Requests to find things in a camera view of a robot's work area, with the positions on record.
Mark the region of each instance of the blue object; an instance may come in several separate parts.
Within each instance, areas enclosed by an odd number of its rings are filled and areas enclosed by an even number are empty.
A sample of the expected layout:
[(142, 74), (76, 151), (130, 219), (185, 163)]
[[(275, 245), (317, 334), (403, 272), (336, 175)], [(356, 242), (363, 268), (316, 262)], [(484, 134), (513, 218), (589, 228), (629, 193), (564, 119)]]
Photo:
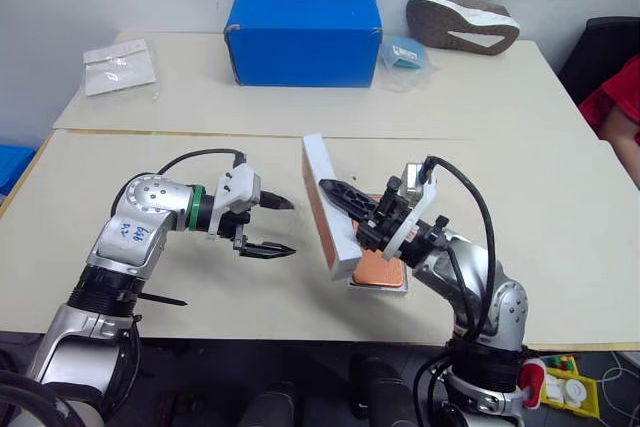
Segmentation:
[(376, 0), (235, 0), (225, 39), (241, 85), (368, 87)]
[(35, 153), (28, 147), (0, 145), (0, 194), (9, 194)]

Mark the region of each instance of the red clothing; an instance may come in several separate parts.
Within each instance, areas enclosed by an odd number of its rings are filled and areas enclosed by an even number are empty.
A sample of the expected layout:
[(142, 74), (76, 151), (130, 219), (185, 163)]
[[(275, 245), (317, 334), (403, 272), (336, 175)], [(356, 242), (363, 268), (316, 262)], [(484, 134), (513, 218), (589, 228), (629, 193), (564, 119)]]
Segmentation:
[[(640, 55), (632, 57), (620, 72), (603, 83), (578, 108), (591, 128), (597, 132), (614, 105), (636, 124), (640, 124)], [(640, 145), (640, 132), (635, 139)]]

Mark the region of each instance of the table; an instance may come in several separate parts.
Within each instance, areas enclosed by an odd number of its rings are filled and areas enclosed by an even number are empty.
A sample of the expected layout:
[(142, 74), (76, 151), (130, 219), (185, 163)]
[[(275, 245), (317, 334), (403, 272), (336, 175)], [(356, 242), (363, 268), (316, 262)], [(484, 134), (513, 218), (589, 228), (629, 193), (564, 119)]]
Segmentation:
[[(529, 345), (640, 347), (637, 191), (606, 144), (587, 151), (572, 138), (509, 146), (401, 139), (328, 139), (327, 145), (337, 176), (369, 193), (380, 193), (389, 175), (427, 153), (467, 173), (491, 210), (498, 257), (528, 291)], [(245, 259), (228, 241), (170, 234), (145, 290), (189, 305), (139, 301), (143, 336), (438, 345), (450, 337), (450, 307), (414, 279), (404, 297), (348, 291), (329, 280), (303, 188), (300, 139), (64, 131), (52, 134), (0, 221), (0, 312), (11, 313), (0, 317), (0, 330), (44, 331), (75, 285), (122, 182), (206, 147), (246, 151), (263, 188), (293, 201), (294, 212), (254, 209), (246, 234), (298, 253), (271, 262)], [(213, 190), (229, 165), (227, 156), (191, 159), (170, 175)], [(484, 243), (477, 207), (445, 172), (425, 218), (439, 213)]]
[(122, 33), (153, 47), (159, 97), (86, 98), (82, 88), (55, 128), (299, 137), (489, 139), (572, 135), (589, 127), (538, 47), (518, 41), (495, 56), (428, 49), (438, 70), (409, 92), (388, 89), (240, 87), (220, 34)]

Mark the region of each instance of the yellow object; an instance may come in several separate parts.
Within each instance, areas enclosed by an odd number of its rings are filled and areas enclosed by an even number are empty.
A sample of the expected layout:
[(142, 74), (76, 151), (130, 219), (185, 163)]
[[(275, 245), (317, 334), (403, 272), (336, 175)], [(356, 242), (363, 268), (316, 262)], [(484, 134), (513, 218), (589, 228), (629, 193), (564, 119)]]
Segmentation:
[(585, 389), (587, 390), (587, 399), (582, 402), (582, 405), (578, 408), (571, 407), (564, 403), (554, 402), (552, 400), (547, 399), (547, 387), (546, 385), (542, 388), (542, 396), (540, 398), (540, 402), (543, 404), (550, 405), (551, 407), (555, 407), (556, 409), (566, 409), (570, 410), (576, 415), (581, 415), (583, 417), (595, 417), (596, 419), (600, 418), (600, 404), (598, 403), (598, 384), (595, 380), (590, 379), (589, 377), (582, 377), (581, 375), (576, 375), (575, 373), (568, 372), (560, 369), (552, 369), (547, 367), (547, 373), (549, 375), (553, 375), (557, 379), (563, 380), (571, 380), (576, 379), (582, 382)]

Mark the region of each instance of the black chair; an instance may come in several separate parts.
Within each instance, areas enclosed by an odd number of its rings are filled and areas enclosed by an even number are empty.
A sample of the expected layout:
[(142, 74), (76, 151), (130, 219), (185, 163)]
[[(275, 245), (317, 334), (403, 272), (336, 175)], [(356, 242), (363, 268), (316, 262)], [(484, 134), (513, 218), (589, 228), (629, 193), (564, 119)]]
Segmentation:
[(576, 105), (640, 53), (640, 18), (589, 19), (558, 78)]

